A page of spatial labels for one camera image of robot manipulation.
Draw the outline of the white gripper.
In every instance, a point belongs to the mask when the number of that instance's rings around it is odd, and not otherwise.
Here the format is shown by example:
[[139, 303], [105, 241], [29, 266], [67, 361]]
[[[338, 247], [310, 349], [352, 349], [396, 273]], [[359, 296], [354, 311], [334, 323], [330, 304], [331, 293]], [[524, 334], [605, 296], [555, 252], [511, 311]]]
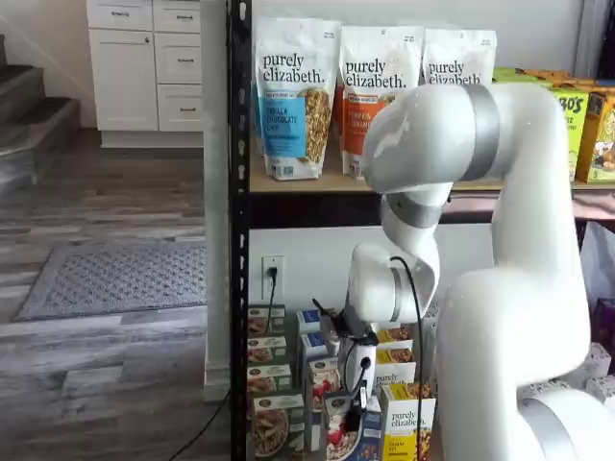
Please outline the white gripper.
[[345, 336], [340, 339], [338, 369], [341, 389], [351, 397], [345, 420], [348, 431], [359, 431], [361, 419], [372, 395], [377, 345], [376, 335]]

